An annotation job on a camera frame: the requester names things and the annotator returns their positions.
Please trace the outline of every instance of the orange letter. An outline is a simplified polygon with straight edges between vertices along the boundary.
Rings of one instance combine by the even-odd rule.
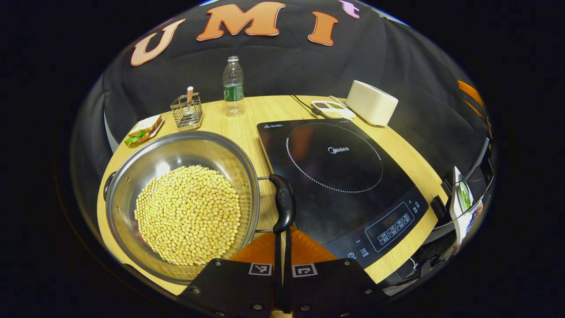
[[[175,34],[176,28],[179,26],[179,24],[183,23],[184,20],[185,19],[179,20],[171,25],[166,26],[163,29],[163,36],[161,37],[161,41],[150,52],[145,52],[145,49],[147,49],[147,44],[149,43],[149,40],[151,40],[151,38],[154,37],[157,33],[153,33],[152,35],[146,37],[145,39],[141,40],[138,44],[136,44],[135,46],[136,49],[133,51],[132,54],[131,64],[133,66],[142,65],[143,63],[161,54],[161,52],[165,48],[167,48],[167,46],[171,42],[171,38],[173,37],[173,34]]]
[[[279,29],[275,27],[279,10],[285,5],[280,2],[261,2],[249,9],[247,12],[241,11],[237,5],[219,6],[208,10],[211,14],[208,24],[201,35],[196,37],[198,41],[210,40],[220,37],[224,31],[220,26],[224,23],[229,34],[236,35],[251,20],[251,27],[245,29],[248,35],[277,35]]]
[[[333,25],[337,23],[337,19],[318,11],[314,11],[312,14],[316,16],[316,26],[314,27],[314,32],[308,36],[308,40],[332,46],[332,29]]]

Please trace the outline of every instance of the tissue box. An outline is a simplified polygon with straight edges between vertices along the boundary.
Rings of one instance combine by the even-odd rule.
[[[369,124],[386,126],[398,99],[374,86],[354,80],[345,104]]]

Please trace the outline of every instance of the black induction cooker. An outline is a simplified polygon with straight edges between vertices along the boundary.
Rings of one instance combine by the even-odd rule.
[[[293,189],[297,228],[338,258],[368,267],[428,210],[408,175],[352,121],[268,122],[257,129],[271,171]]]

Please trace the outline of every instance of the pot handle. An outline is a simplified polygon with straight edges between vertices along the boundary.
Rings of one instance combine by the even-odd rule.
[[[104,201],[106,201],[106,196],[108,195],[108,189],[110,188],[110,183],[112,182],[112,180],[114,179],[114,176],[116,175],[117,171],[112,172],[109,176],[108,179],[106,179],[106,183],[104,184],[104,192],[103,192],[103,197],[104,197]]]
[[[273,226],[272,230],[257,230],[256,232],[273,232],[275,234],[282,233],[289,229],[296,216],[296,200],[292,188],[286,179],[283,177],[271,174],[269,177],[258,178],[258,180],[269,179],[275,187],[275,205],[279,213],[279,219]]]

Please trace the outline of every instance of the round table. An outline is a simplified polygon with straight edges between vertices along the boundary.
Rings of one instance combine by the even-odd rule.
[[[331,101],[329,97],[322,96],[298,96],[304,103],[311,105],[313,100]],[[246,97],[246,112],[239,117],[228,117],[223,113],[224,101],[215,101],[202,104],[203,121],[198,130],[215,132],[230,138],[237,143],[247,153],[257,176],[267,176],[271,173],[265,154],[259,139],[257,124],[262,122],[285,121],[293,119],[321,119],[311,112],[307,107],[297,102],[294,98],[285,96],[258,96]],[[155,140],[162,136],[186,130],[177,128],[172,112],[162,114],[164,119],[163,126],[157,134],[149,139]],[[362,118],[356,117],[353,122],[364,132],[366,132],[375,142],[377,142],[398,165],[412,179],[416,187],[424,195],[428,203],[439,195],[443,203],[447,201],[447,196],[441,187],[441,179],[426,162],[426,160],[401,136],[390,127],[376,127],[368,124]],[[123,264],[129,264],[136,268],[141,274],[155,282],[157,285],[175,295],[181,294],[186,285],[178,285],[161,280],[148,274],[131,261],[114,241],[108,222],[106,220],[105,201],[103,198],[104,182],[108,176],[117,171],[120,165],[139,147],[139,145],[126,146],[123,140],[114,152],[98,191],[98,224],[106,248]],[[272,198],[275,187],[267,182],[259,183],[261,196]],[[274,200],[262,200],[260,205],[260,215],[258,229],[269,229],[276,223],[278,214],[276,212]],[[376,282],[380,282],[388,275],[398,269],[408,258],[422,245],[426,237],[437,223],[437,217],[429,208],[418,224],[408,233],[408,235],[377,262],[365,269],[369,276]]]

